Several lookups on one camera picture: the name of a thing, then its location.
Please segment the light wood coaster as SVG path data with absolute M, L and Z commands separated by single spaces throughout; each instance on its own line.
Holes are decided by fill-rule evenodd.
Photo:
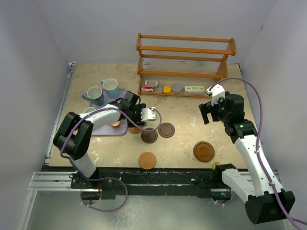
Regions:
M 142 132 L 142 130 L 137 127 L 128 127 L 128 131 L 132 134 L 139 134 Z

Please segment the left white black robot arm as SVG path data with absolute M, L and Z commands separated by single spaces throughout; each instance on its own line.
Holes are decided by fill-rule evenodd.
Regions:
M 141 115 L 146 104 L 140 100 L 140 96 L 127 91 L 123 98 L 116 99 L 91 113 L 69 112 L 65 115 L 53 138 L 53 145 L 60 150 L 60 155 L 68 159 L 79 171 L 82 183 L 88 188 L 97 186 L 99 181 L 99 170 L 87 153 L 92 132 L 123 119 L 126 119 L 130 126 L 146 125 Z

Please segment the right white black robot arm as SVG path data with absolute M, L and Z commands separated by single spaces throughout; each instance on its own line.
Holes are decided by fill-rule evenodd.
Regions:
M 245 203 L 247 217 L 253 224 L 285 219 L 295 196 L 285 191 L 275 177 L 257 143 L 257 132 L 253 122 L 245 119 L 244 98 L 229 92 L 207 92 L 211 101 L 199 105 L 205 124 L 208 114 L 214 122 L 221 121 L 226 134 L 241 153 L 249 171 L 251 181 L 246 180 L 232 164 L 216 166 L 213 182 L 217 187 L 226 185 Z

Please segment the orange terracotta coaster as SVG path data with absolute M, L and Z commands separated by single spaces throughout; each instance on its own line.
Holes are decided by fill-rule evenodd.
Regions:
M 156 156 L 151 152 L 144 152 L 139 156 L 138 163 L 142 169 L 150 170 L 156 165 Z

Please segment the dark walnut coaster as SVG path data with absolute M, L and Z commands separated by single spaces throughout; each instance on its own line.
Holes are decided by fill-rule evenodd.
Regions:
M 175 127 L 171 123 L 162 123 L 158 128 L 158 133 L 164 138 L 170 138 L 175 133 Z

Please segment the ringed brown wooden coaster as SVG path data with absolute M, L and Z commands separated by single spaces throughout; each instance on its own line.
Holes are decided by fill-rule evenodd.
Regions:
M 193 155 L 201 162 L 210 162 L 214 158 L 215 150 L 210 143 L 200 141 L 193 147 Z

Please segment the dark brown coaster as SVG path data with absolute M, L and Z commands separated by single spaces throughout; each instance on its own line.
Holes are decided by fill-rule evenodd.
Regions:
M 146 128 L 141 132 L 141 139 L 143 142 L 151 144 L 157 141 L 158 133 L 153 128 Z

